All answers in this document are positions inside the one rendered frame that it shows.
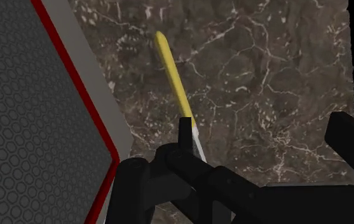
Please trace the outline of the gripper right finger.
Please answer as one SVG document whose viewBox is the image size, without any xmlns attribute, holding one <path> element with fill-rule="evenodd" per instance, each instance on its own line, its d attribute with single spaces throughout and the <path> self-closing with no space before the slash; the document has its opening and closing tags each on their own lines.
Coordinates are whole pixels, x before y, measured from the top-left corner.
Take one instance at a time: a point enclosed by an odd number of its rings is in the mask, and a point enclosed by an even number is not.
<svg viewBox="0 0 354 224">
<path fill-rule="evenodd" d="M 344 111 L 332 112 L 324 139 L 354 170 L 354 117 Z"/>
</svg>

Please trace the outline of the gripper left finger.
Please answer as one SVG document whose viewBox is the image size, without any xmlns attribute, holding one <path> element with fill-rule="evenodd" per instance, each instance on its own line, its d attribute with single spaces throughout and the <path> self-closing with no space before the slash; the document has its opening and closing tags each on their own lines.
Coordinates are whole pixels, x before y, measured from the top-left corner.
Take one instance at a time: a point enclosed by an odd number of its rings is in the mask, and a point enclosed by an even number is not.
<svg viewBox="0 0 354 224">
<path fill-rule="evenodd" d="M 255 185 L 225 167 L 195 157 L 192 119 L 179 120 L 178 141 L 160 146 L 155 158 L 122 161 L 106 224 L 151 224 L 155 207 L 171 202 L 193 224 L 259 224 L 245 209 Z"/>
</svg>

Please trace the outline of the grey patterned robot stand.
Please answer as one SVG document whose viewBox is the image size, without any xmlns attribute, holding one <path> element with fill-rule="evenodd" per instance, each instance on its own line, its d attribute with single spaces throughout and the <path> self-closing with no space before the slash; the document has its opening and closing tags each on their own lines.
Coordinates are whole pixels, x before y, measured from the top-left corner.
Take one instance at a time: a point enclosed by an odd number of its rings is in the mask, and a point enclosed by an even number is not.
<svg viewBox="0 0 354 224">
<path fill-rule="evenodd" d="M 105 224 L 131 145 L 67 0 L 0 0 L 0 224 Z"/>
</svg>

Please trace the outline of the yellow handled knife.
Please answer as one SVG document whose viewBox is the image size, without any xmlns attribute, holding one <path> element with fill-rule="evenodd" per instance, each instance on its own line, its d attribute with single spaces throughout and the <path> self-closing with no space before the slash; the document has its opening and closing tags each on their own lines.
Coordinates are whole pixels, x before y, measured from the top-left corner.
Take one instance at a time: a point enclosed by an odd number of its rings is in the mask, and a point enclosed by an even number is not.
<svg viewBox="0 0 354 224">
<path fill-rule="evenodd" d="M 163 67 L 165 68 L 165 72 L 167 74 L 170 87 L 172 88 L 174 96 L 177 99 L 177 104 L 179 106 L 180 113 L 183 117 L 191 118 L 191 122 L 192 122 L 191 129 L 193 133 L 193 141 L 194 141 L 194 145 L 196 146 L 195 152 L 204 162 L 207 162 L 206 156 L 204 154 L 202 145 L 199 140 L 198 127 L 194 119 L 194 115 L 191 110 L 190 104 L 188 102 L 187 95 L 184 90 L 173 55 L 171 53 L 171 49 L 169 47 L 167 38 L 162 32 L 156 31 L 154 37 L 154 43 L 156 45 L 156 49 L 162 61 Z"/>
</svg>

